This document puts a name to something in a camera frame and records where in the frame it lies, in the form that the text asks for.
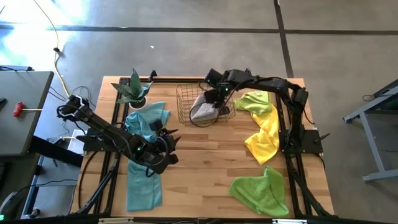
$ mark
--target white pot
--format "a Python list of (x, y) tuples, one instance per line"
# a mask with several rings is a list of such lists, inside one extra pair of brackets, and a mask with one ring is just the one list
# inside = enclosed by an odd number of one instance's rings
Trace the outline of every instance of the white pot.
[(145, 109), (145, 108), (148, 106), (148, 101), (147, 101), (146, 96), (144, 96), (144, 100), (145, 100), (144, 106), (141, 106), (140, 108), (135, 108), (135, 107), (131, 106), (130, 103), (129, 103), (129, 107), (130, 107), (131, 109), (133, 109), (134, 111), (143, 110), (143, 109)]

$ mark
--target red handle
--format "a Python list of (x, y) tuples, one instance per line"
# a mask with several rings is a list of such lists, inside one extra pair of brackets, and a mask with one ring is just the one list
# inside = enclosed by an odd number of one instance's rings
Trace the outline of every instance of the red handle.
[(15, 105), (12, 115), (16, 118), (19, 117), (19, 115), (21, 115), (21, 113), (22, 113), (23, 108), (24, 108), (23, 102), (18, 102), (17, 105)]

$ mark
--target potted plant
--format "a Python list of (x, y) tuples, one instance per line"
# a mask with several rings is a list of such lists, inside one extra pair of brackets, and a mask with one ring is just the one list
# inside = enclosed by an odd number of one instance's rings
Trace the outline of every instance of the potted plant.
[(116, 103), (128, 103), (130, 108), (136, 111), (143, 110), (147, 106), (147, 98), (145, 96), (148, 94), (151, 85), (152, 82), (141, 86), (136, 69), (133, 68), (130, 85), (112, 83), (112, 86), (124, 96), (123, 99), (118, 100)]

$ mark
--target red tool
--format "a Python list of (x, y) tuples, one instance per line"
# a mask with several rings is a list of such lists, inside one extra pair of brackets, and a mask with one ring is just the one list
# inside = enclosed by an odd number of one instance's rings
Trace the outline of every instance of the red tool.
[(24, 109), (24, 103), (23, 102), (18, 102), (17, 105), (15, 105), (14, 111), (12, 112), (12, 115), (14, 117), (19, 117), (21, 115), (23, 110), (27, 111), (42, 111), (43, 109)]

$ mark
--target blue cloth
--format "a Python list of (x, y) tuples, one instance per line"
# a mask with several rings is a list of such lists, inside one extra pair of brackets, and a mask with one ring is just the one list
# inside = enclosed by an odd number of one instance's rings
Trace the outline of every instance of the blue cloth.
[[(134, 111), (126, 118), (126, 127), (130, 133), (140, 134), (146, 140), (155, 141), (156, 135), (149, 127), (151, 122), (160, 119), (166, 125), (170, 115), (164, 110), (165, 102), (148, 105), (142, 111)], [(126, 211), (152, 210), (162, 205), (162, 184), (159, 174), (146, 177), (146, 167), (129, 161), (127, 172)]]

